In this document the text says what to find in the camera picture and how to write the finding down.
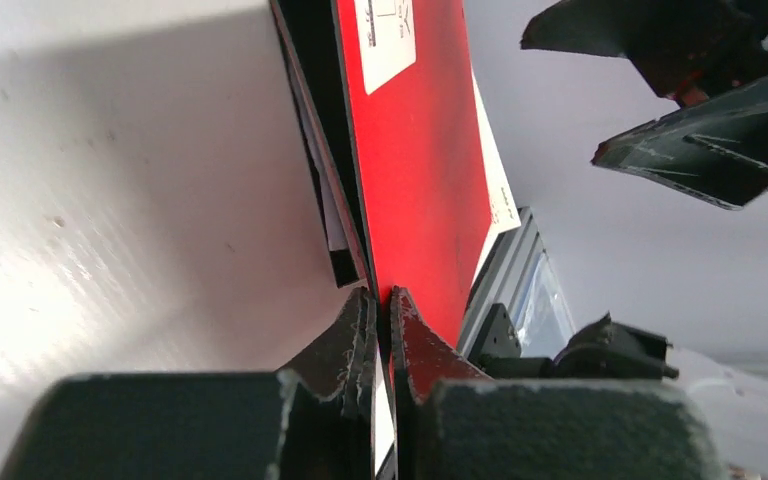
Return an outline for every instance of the clear plastic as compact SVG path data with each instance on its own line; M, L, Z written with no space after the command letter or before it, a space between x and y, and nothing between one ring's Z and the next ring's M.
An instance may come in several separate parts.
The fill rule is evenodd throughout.
M528 278L523 286L526 294L512 309L522 356L554 358L575 328L546 252L540 253Z

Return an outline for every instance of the white ceiling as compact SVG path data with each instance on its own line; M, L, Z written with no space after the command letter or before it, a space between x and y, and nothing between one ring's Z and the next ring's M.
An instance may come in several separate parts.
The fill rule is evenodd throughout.
M621 59L521 51L552 0L466 1L476 77L519 205L571 313L610 310L716 358L768 359L768 194L728 212L589 164L598 143L668 113Z

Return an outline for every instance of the red card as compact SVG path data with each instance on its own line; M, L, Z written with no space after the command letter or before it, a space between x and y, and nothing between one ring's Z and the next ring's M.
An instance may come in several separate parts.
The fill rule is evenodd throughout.
M463 5L335 1L375 285L385 304L394 285L406 287L423 318L454 345L490 226ZM359 31L356 5L365 10L362 21L380 22L360 23ZM391 8L396 18L388 18ZM376 28L377 39L370 35ZM376 80L368 69L387 70L380 62L390 58L371 44L387 47L407 34L415 61L384 82L377 72Z

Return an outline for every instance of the white wall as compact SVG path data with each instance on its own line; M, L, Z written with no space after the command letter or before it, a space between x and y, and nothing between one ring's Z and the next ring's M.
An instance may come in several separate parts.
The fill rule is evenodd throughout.
M534 208L578 325L610 310L720 360L768 362L768 194L727 212L590 166L676 107L630 63L521 51L552 0L466 1L475 74L519 205Z
M60 376L274 368L345 296L265 0L0 0L0 461Z

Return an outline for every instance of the white paper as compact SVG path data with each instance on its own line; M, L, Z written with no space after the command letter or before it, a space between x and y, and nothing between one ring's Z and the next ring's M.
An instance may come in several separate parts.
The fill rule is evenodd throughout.
M390 411L390 400L387 398L387 387L384 386L384 369L381 366L381 355L375 354L375 399L372 403L372 444L375 446L375 473L377 474L387 452L396 439L396 429L393 426L393 412Z
M293 90L293 94L300 103L299 116L302 120L304 141L307 143L308 151L313 159L313 165L316 167L316 172L319 174L319 188L320 193L322 194L322 214L325 217L325 238L328 242L328 250L336 252L347 249L349 248L349 241L346 238L346 231L343 229L343 224L340 221L340 214L337 210L337 201L334 196L334 190L331 188L331 183L328 181L319 146L313 141L315 138L313 125L311 124L312 122L308 114L308 109L304 105L301 87L299 86L298 79L295 75L290 75L290 86Z
M478 258L478 266L475 268L473 282L478 277L478 272L490 255L496 238L503 232L518 228L522 222L516 210L511 186L505 167L502 164L502 156L496 146L493 130L490 128L490 119L487 118L487 110L484 109L484 101L475 81L475 73L472 75L472 87L475 93L475 108L478 113L478 134L481 137L481 154L484 157L484 175L487 177L487 194L490 197L490 213L492 222Z
M363 85L371 94L416 61L413 0L355 0Z

